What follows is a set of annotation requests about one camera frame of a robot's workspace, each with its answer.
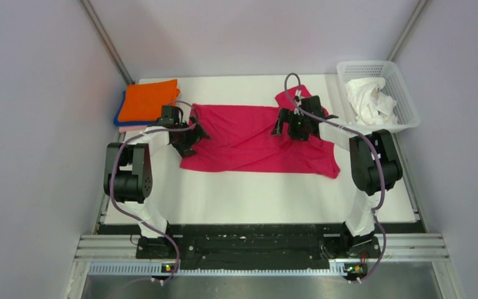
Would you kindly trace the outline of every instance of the pink shirt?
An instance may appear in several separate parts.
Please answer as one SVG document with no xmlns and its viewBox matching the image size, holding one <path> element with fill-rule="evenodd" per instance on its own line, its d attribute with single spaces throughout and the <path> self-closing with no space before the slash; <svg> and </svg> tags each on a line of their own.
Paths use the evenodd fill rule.
<svg viewBox="0 0 478 299">
<path fill-rule="evenodd" d="M 290 89 L 294 95 L 296 87 Z M 302 95 L 310 93 L 302 86 Z M 284 93 L 276 96 L 281 108 L 294 108 Z M 270 133 L 279 108 L 233 105 L 194 105 L 199 121 L 212 137 L 193 146 L 197 154 L 182 159 L 181 168 L 206 171 L 254 171 L 264 173 L 316 173 L 336 178 L 340 168 L 334 144 L 314 136 L 291 140 L 288 124 L 282 136 Z"/>
</svg>

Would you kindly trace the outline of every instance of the orange towel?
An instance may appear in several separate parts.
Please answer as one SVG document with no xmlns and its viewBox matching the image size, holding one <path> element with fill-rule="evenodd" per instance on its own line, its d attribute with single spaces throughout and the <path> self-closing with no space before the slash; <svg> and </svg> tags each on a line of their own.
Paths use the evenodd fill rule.
<svg viewBox="0 0 478 299">
<path fill-rule="evenodd" d="M 129 85 L 118 121 L 157 120 L 162 115 L 162 106 L 176 100 L 179 93 L 176 79 Z"/>
</svg>

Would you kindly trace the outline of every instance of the metal pole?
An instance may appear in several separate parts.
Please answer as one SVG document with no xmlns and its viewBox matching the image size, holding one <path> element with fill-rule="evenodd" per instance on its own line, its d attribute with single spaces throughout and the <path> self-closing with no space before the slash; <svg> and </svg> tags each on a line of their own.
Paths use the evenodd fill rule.
<svg viewBox="0 0 478 299">
<path fill-rule="evenodd" d="M 124 81 L 126 84 L 134 84 L 133 78 L 131 78 L 131 75 L 127 71 L 124 63 L 122 62 L 120 55 L 116 51 L 115 46 L 113 45 L 113 42 L 109 38 L 109 35 L 105 31 L 105 28 L 101 24 L 100 18 L 98 17 L 98 14 L 94 10 L 94 7 L 90 3 L 89 0 L 79 0 L 80 3 L 82 4 L 85 12 L 87 13 L 87 16 L 89 17 L 89 20 L 91 20 L 92 24 L 94 25 L 94 28 L 96 29 L 96 33 L 98 33 L 98 36 L 100 36 L 100 40 L 105 46 L 105 49 L 107 50 L 107 53 L 109 53 L 109 56 L 113 60 L 113 62 L 116 65 L 116 68 L 120 72 L 120 75 L 122 75 Z"/>
<path fill-rule="evenodd" d="M 391 54 L 389 54 L 388 60 L 389 61 L 394 61 L 396 59 L 396 56 L 398 54 L 398 51 L 402 48 L 404 43 L 406 42 L 406 38 L 410 34 L 410 32 L 413 30 L 413 26 L 415 25 L 415 22 L 419 19 L 420 15 L 424 11 L 424 9 L 427 7 L 427 4 L 429 4 L 431 0 L 420 0 L 417 6 L 415 7 L 415 10 L 413 11 L 413 14 L 411 15 L 410 20 L 408 21 L 406 27 L 404 28 L 404 31 L 402 31 L 402 34 L 398 38 L 393 50 L 391 51 Z"/>
</svg>

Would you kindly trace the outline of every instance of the cloth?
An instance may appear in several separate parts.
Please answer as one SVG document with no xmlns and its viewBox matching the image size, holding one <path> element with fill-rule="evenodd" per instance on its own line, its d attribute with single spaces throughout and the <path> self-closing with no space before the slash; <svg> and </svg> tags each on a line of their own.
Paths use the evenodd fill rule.
<svg viewBox="0 0 478 299">
<path fill-rule="evenodd" d="M 131 84 L 127 88 L 118 121 L 156 121 L 162 114 L 162 106 L 176 100 L 179 94 L 176 79 L 158 83 Z"/>
<path fill-rule="evenodd" d="M 140 131 L 140 130 L 143 130 L 147 127 L 148 126 L 146 126 L 146 125 L 143 125 L 143 126 L 121 126 L 121 127 L 118 128 L 118 131 L 120 133 L 125 133 L 125 132 L 129 132 L 129 131 Z"/>
<path fill-rule="evenodd" d="M 347 98 L 357 114 L 359 125 L 397 124 L 393 112 L 396 101 L 380 92 L 386 85 L 384 78 L 353 79 L 345 84 Z"/>
<path fill-rule="evenodd" d="M 302 95 L 310 96 L 304 89 Z M 278 103 L 285 106 L 280 95 L 276 97 Z M 282 136 L 270 135 L 279 108 L 197 104 L 194 107 L 199 113 L 200 124 L 212 139 L 202 139 L 193 146 L 197 154 L 182 159 L 180 167 L 183 169 L 316 173 L 330 178 L 336 178 L 340 172 L 334 159 L 333 143 L 314 136 L 310 136 L 309 141 L 291 140 L 286 134 L 287 124 Z"/>
<path fill-rule="evenodd" d="M 120 115 L 120 111 L 122 110 L 122 107 L 125 103 L 125 92 L 123 92 L 122 96 L 122 102 L 120 103 L 120 107 L 118 108 L 118 111 L 116 112 L 115 118 L 113 119 L 113 123 L 115 126 L 148 126 L 148 125 L 154 125 L 156 121 L 119 121 L 118 116 Z"/>
</svg>

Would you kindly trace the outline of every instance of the blue towel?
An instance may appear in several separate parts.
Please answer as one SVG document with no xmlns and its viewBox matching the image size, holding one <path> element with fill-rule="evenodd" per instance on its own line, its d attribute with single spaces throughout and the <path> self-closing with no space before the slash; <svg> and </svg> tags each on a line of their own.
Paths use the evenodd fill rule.
<svg viewBox="0 0 478 299">
<path fill-rule="evenodd" d="M 115 119 L 113 120 L 113 123 L 115 123 L 115 126 L 142 126 L 142 125 L 155 125 L 157 122 L 156 121 L 118 121 L 118 116 L 120 115 L 120 111 L 122 110 L 123 103 L 125 102 L 125 92 L 123 92 L 123 98 L 122 98 L 122 104 L 120 104 L 120 108 L 118 108 L 118 111 L 116 112 Z"/>
</svg>

